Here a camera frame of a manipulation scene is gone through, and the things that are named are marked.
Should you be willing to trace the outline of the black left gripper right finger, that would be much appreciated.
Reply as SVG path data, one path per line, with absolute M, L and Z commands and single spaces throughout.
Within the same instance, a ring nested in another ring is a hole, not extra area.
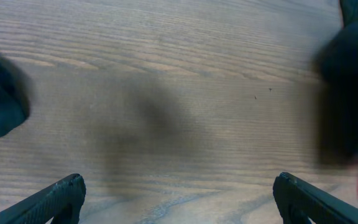
M 358 224 L 358 208 L 287 172 L 275 178 L 273 196 L 284 224 Z

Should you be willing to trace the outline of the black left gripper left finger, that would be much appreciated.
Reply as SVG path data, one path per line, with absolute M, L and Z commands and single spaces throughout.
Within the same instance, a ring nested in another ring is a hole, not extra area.
M 78 224 L 86 185 L 71 174 L 0 212 L 0 224 Z

